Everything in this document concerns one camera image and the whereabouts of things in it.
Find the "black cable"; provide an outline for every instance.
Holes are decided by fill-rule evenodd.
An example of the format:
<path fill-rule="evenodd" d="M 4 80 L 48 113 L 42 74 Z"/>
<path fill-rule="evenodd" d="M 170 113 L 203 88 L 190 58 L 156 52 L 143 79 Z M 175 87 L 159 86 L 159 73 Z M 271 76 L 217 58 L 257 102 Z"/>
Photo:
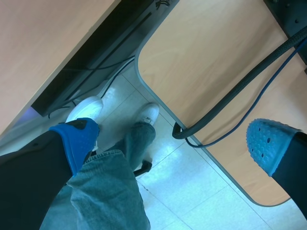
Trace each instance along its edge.
<path fill-rule="evenodd" d="M 115 76 L 113 77 L 112 81 L 111 81 L 110 84 L 108 85 L 107 89 L 105 90 L 105 92 L 104 92 L 104 94 L 102 95 L 101 98 L 103 98 L 103 97 L 105 96 L 107 90 L 110 88 L 110 86 L 111 86 L 111 84 L 113 83 L 113 81 L 115 80 L 115 78 L 123 71 L 123 69 L 124 69 L 125 67 L 127 67 L 131 62 L 134 61 L 134 56 L 130 57 L 130 59 L 131 59 L 131 60 L 129 60 L 127 63 L 125 63 L 125 64 L 118 70 L 118 72 L 115 74 Z M 78 95 L 78 96 L 76 96 L 76 97 L 74 97 L 74 98 L 72 98 L 72 99 L 66 101 L 66 104 L 68 104 L 69 102 L 73 102 L 74 105 L 75 105 L 74 100 L 76 100 L 76 99 L 78 99 L 79 97 L 85 95 L 86 93 L 88 93 L 88 92 L 90 92 L 90 91 L 96 89 L 99 85 L 100 85 L 100 84 L 98 84 L 98 85 L 94 86 L 93 88 L 90 88 L 90 89 L 87 90 L 86 92 L 84 92 L 84 93 L 82 93 L 82 94 L 80 94 L 80 95 Z M 62 109 L 62 108 L 69 108 L 69 106 L 60 107 L 60 108 L 58 108 L 58 109 Z"/>
<path fill-rule="evenodd" d="M 168 1 L 166 1 L 166 0 L 157 1 L 155 3 L 155 6 L 156 6 L 157 10 L 160 8 L 161 5 L 166 5 L 167 7 L 169 7 L 171 4 Z"/>
<path fill-rule="evenodd" d="M 70 69 L 70 68 L 63 68 L 62 70 L 66 70 L 66 71 L 84 71 L 84 70 L 101 70 L 101 69 L 107 69 L 107 68 L 110 68 L 110 67 L 119 65 L 119 64 L 121 64 L 121 63 L 123 63 L 123 62 L 125 62 L 125 61 L 128 61 L 129 59 L 134 58 L 134 57 L 135 57 L 135 56 L 133 55 L 133 56 L 131 56 L 131 57 L 125 59 L 125 60 L 122 60 L 122 61 L 120 61 L 120 62 L 114 63 L 114 64 L 112 64 L 112 65 L 110 65 L 110 66 L 101 67 L 101 68 L 94 68 L 94 69 L 86 69 L 86 68 L 84 68 L 84 69 Z"/>
<path fill-rule="evenodd" d="M 282 54 L 290 48 L 298 45 L 307 37 L 307 26 L 290 37 L 286 42 L 280 45 L 276 50 L 269 54 L 262 62 L 253 68 L 222 100 L 217 103 L 202 119 L 189 128 L 181 131 L 179 124 L 175 123 L 173 128 L 173 137 L 175 139 L 188 138 L 202 128 L 204 128 L 212 119 L 217 116 L 222 109 L 231 102 L 256 76 L 258 76 L 264 69 L 266 69 L 272 62 L 279 58 Z"/>
<path fill-rule="evenodd" d="M 252 106 L 249 108 L 249 110 L 244 114 L 244 116 L 241 118 L 241 120 L 238 122 L 238 124 L 233 127 L 230 131 L 228 131 L 227 133 L 225 133 L 224 135 L 222 135 L 220 138 L 218 138 L 217 140 L 209 143 L 209 144 L 205 144 L 205 145 L 193 145 L 192 143 L 189 142 L 189 140 L 186 138 L 186 142 L 188 143 L 188 145 L 194 147 L 194 148 L 206 148 L 209 147 L 211 145 L 216 144 L 217 142 L 223 140 L 224 138 L 226 138 L 227 136 L 229 136 L 230 134 L 232 134 L 234 131 L 236 131 L 237 128 L 239 128 L 239 126 L 245 121 L 245 119 L 247 118 L 247 116 L 251 113 L 251 111 L 256 107 L 257 103 L 259 102 L 259 100 L 261 99 L 262 95 L 264 94 L 264 92 L 267 90 L 267 88 L 269 87 L 269 85 L 273 82 L 273 80 L 278 76 L 278 74 L 283 70 L 283 68 L 289 63 L 289 61 L 294 57 L 295 54 L 297 54 L 297 52 L 299 50 L 301 50 L 307 43 L 307 38 L 305 38 L 305 40 L 297 47 L 297 49 L 286 59 L 286 61 L 278 68 L 278 70 L 273 74 L 273 76 L 270 78 L 270 80 L 265 84 L 265 86 L 262 88 L 262 90 L 260 91 L 259 95 L 257 96 L 256 100 L 254 101 L 254 103 L 252 104 Z"/>
<path fill-rule="evenodd" d="M 103 95 L 100 97 L 101 99 L 105 96 L 106 92 L 108 91 L 108 89 L 110 88 L 110 86 L 112 85 L 112 83 L 114 82 L 115 78 L 122 72 L 122 70 L 129 65 L 131 62 L 133 62 L 134 59 L 131 59 L 130 61 L 128 61 L 113 77 L 112 81 L 110 82 L 110 84 L 108 85 L 108 87 L 106 88 L 105 92 L 103 93 Z"/>
<path fill-rule="evenodd" d="M 70 106 L 63 106 L 63 107 L 61 107 L 61 108 L 59 108 L 59 109 L 65 109 L 65 108 L 70 108 Z"/>

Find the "denim pant leg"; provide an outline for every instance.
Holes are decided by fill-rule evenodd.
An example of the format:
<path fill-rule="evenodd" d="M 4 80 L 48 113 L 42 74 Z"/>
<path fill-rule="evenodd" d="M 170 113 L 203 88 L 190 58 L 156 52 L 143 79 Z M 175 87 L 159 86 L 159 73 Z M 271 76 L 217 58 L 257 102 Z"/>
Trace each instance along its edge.
<path fill-rule="evenodd" d="M 121 150 L 134 171 L 145 157 L 147 147 L 155 138 L 155 129 L 145 122 L 135 123 L 125 137 L 109 150 Z"/>
<path fill-rule="evenodd" d="M 133 170 L 141 163 L 154 137 L 151 125 L 136 123 L 114 147 L 90 157 L 77 176 L 67 183 L 71 188 L 67 205 L 74 207 L 76 218 L 73 215 L 58 218 L 65 214 L 60 211 L 49 215 L 48 212 L 49 222 L 60 223 L 57 228 L 47 228 L 48 221 L 44 220 L 44 229 L 71 229 L 71 225 L 78 230 L 149 230 Z"/>

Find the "power cord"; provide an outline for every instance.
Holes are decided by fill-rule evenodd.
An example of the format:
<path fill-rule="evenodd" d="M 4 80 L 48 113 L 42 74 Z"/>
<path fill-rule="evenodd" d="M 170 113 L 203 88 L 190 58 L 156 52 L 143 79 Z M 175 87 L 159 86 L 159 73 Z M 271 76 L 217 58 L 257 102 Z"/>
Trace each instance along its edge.
<path fill-rule="evenodd" d="M 175 123 L 173 128 L 173 137 L 175 139 L 188 138 L 212 121 L 253 79 L 255 79 L 263 70 L 272 64 L 277 58 L 294 46 L 298 46 L 307 37 L 307 26 L 290 37 L 277 49 L 270 53 L 264 60 L 255 66 L 239 83 L 231 89 L 203 118 L 181 131 L 179 124 Z"/>
<path fill-rule="evenodd" d="M 283 68 L 288 64 L 288 62 L 294 57 L 295 54 L 297 54 L 297 52 L 299 50 L 301 50 L 304 45 L 307 44 L 307 38 L 305 38 L 301 44 L 296 48 L 296 50 L 286 59 L 286 61 L 279 67 L 279 69 L 274 73 L 274 75 L 270 78 L 270 80 L 266 83 L 266 85 L 262 88 L 262 90 L 260 91 L 259 95 L 257 96 L 256 100 L 254 101 L 254 103 L 252 104 L 252 106 L 250 107 L 250 109 L 245 113 L 245 115 L 242 117 L 242 119 L 239 121 L 239 123 L 233 127 L 229 132 L 227 132 L 226 134 L 224 134 L 223 136 L 221 136 L 220 138 L 218 138 L 217 140 L 209 143 L 209 144 L 205 144 L 205 145 L 193 145 L 191 142 L 189 142 L 188 138 L 185 138 L 186 142 L 188 143 L 188 145 L 194 147 L 194 148 L 205 148 L 205 147 L 209 147 L 211 145 L 216 144 L 217 142 L 219 142 L 220 140 L 223 140 L 224 138 L 226 138 L 227 136 L 229 136 L 230 134 L 232 134 L 243 122 L 244 120 L 247 118 L 247 116 L 250 114 L 250 112 L 255 108 L 255 106 L 257 105 L 257 103 L 259 102 L 260 98 L 262 97 L 262 95 L 264 94 L 264 92 L 267 90 L 267 88 L 269 87 L 269 85 L 273 82 L 273 80 L 277 77 L 277 75 L 283 70 Z"/>

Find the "wooden desk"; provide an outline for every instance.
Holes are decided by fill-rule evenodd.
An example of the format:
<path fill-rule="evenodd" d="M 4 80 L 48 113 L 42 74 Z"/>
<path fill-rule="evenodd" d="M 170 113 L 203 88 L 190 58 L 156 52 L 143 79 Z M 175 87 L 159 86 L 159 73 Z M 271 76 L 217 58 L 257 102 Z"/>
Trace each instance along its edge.
<path fill-rule="evenodd" d="M 285 40 L 262 0 L 180 0 L 141 49 L 137 65 L 145 84 L 190 127 Z M 236 125 L 289 54 L 263 71 L 195 137 L 209 143 Z M 250 157 L 246 129 L 255 118 L 268 118 L 307 131 L 305 68 L 295 56 L 240 128 L 208 148 L 258 204 L 277 205 L 289 196 Z"/>
<path fill-rule="evenodd" d="M 0 0 L 0 134 L 14 124 L 120 0 Z"/>

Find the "white sneaker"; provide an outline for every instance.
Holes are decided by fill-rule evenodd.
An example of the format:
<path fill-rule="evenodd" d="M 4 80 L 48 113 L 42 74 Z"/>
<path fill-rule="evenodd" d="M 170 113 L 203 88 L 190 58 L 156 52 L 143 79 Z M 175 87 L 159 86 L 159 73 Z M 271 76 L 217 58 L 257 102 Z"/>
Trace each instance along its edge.
<path fill-rule="evenodd" d="M 153 126 L 158 116 L 159 106 L 156 103 L 149 103 L 140 111 L 136 122 L 145 122 Z"/>
<path fill-rule="evenodd" d="M 104 104 L 100 97 L 92 96 L 81 101 L 68 115 L 66 122 L 74 121 L 77 118 L 90 118 L 96 123 L 99 123 L 99 120 L 102 115 L 102 109 Z"/>

